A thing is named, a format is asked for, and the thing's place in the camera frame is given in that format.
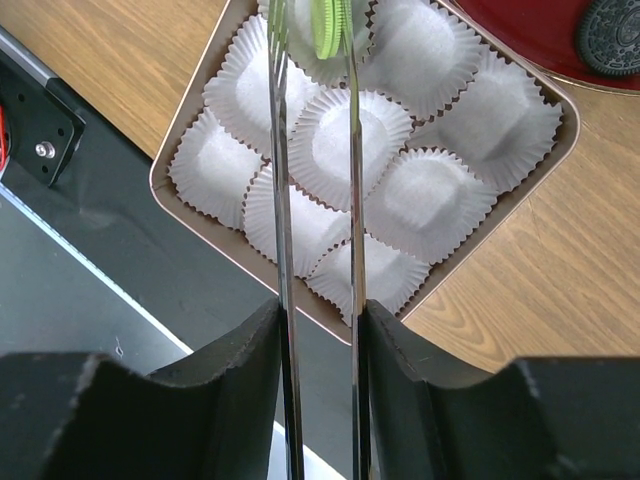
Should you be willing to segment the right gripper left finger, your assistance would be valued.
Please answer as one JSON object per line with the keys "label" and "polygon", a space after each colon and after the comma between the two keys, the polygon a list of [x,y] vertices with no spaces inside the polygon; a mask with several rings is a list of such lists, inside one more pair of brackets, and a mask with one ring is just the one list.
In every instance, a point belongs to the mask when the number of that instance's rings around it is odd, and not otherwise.
{"label": "right gripper left finger", "polygon": [[280,312],[262,304],[194,353],[141,375],[100,353],[1,359],[5,479],[264,479]]}

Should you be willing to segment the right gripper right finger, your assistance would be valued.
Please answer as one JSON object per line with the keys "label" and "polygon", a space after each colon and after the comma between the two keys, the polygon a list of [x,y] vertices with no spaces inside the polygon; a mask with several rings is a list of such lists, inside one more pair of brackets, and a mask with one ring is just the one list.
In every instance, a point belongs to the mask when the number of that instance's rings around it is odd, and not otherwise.
{"label": "right gripper right finger", "polygon": [[534,356],[495,373],[367,304],[369,392],[385,479],[635,479],[639,361]]}

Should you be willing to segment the green sandwich cookie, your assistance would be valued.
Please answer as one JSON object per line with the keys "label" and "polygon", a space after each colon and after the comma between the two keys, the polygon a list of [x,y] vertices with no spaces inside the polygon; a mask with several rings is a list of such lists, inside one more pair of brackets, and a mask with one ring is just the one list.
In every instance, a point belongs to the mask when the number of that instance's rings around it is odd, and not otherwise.
{"label": "green sandwich cookie", "polygon": [[320,60],[346,54],[353,47],[352,2],[312,0],[311,27],[315,54]]}

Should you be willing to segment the metal tongs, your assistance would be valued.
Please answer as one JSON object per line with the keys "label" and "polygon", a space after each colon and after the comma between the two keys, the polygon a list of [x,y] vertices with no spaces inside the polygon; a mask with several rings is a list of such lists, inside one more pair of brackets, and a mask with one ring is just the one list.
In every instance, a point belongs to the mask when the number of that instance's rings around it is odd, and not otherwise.
{"label": "metal tongs", "polygon": [[[287,7],[284,1],[269,4],[268,27],[280,28],[275,35],[287,43]],[[286,473],[290,479],[305,476],[301,420],[300,381],[297,349],[297,322],[293,293],[293,242],[289,196],[287,137],[288,55],[269,59],[268,77],[271,112],[271,161],[275,210],[276,254],[278,268],[279,329],[285,413]],[[369,372],[366,335],[366,273],[364,246],[363,150],[359,116],[359,82],[357,68],[349,70],[351,135],[351,324],[352,363],[352,444],[353,476],[368,479],[371,470],[371,432],[369,407]]]}

